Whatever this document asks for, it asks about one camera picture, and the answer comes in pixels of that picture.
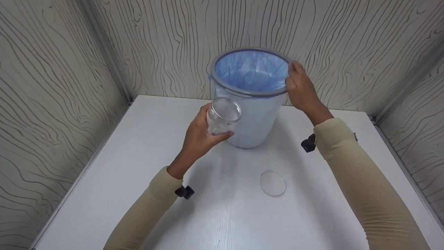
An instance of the hand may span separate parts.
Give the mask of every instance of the hand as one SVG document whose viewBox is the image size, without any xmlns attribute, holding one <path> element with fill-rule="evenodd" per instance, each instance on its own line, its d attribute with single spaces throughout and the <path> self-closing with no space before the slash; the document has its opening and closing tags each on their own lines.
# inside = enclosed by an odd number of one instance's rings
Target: hand
<svg viewBox="0 0 444 250">
<path fill-rule="evenodd" d="M 303 111 L 314 126 L 333 118 L 327 107 L 317 97 L 313 83 L 302 65 L 296 61 L 288 64 L 288 77 L 285 79 L 291 104 Z"/>
<path fill-rule="evenodd" d="M 206 126 L 206 111 L 210 105 L 211 103 L 208 103 L 200 108 L 199 113 L 190 123 L 186 131 L 182 150 L 166 169 L 167 172 L 176 179 L 182 179 L 185 172 L 196 160 L 204 156 L 220 142 L 234 135 L 234 132 L 219 135 L 211 135 L 208 132 Z"/>
</svg>

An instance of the beige sleeve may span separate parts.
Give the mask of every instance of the beige sleeve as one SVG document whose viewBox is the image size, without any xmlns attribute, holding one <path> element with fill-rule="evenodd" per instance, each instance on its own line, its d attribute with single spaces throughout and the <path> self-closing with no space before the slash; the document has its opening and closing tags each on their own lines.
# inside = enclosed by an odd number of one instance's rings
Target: beige sleeve
<svg viewBox="0 0 444 250">
<path fill-rule="evenodd" d="M 429 249 L 407 206 L 347 125 L 333 118 L 315 126 L 314 133 L 370 249 Z"/>
<path fill-rule="evenodd" d="M 159 219 L 177 199 L 182 180 L 162 168 L 112 231 L 103 250 L 139 250 Z"/>
</svg>

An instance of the jar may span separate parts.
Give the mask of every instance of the jar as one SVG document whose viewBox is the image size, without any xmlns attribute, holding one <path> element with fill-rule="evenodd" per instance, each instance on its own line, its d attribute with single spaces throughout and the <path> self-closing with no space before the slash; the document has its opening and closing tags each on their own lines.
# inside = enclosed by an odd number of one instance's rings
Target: jar
<svg viewBox="0 0 444 250">
<path fill-rule="evenodd" d="M 212 135 L 235 130 L 236 122 L 241 119 L 241 108 L 237 102 L 226 97 L 218 97 L 211 102 L 206 112 L 208 132 Z"/>
</svg>

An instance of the trash can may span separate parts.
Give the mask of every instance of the trash can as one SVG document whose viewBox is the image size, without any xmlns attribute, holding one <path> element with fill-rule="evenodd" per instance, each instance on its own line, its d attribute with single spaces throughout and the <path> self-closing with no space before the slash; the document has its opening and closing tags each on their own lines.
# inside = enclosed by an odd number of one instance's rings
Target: trash can
<svg viewBox="0 0 444 250">
<path fill-rule="evenodd" d="M 216 97 L 237 102 L 242 118 L 228 142 L 239 148 L 259 146 L 267 138 L 286 99 L 290 60 L 263 48 L 238 48 L 217 56 L 210 66 Z"/>
</svg>

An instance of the table surface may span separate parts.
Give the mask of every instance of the table surface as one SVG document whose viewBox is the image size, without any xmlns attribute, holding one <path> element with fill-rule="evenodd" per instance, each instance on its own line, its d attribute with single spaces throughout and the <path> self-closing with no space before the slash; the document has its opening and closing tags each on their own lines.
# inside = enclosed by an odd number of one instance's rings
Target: table surface
<svg viewBox="0 0 444 250">
<path fill-rule="evenodd" d="M 206 100 L 139 96 L 61 206 L 37 250 L 102 249 L 150 180 L 179 152 Z M 444 236 L 364 112 L 332 110 L 356 132 L 410 209 L 432 249 Z M 282 106 L 267 140 L 254 149 L 227 142 L 184 178 L 195 194 L 179 198 L 143 249 L 368 249 L 365 234 L 326 162 L 300 143 L 313 132 L 305 115 Z M 263 193 L 263 171 L 279 172 L 286 192 Z"/>
</svg>

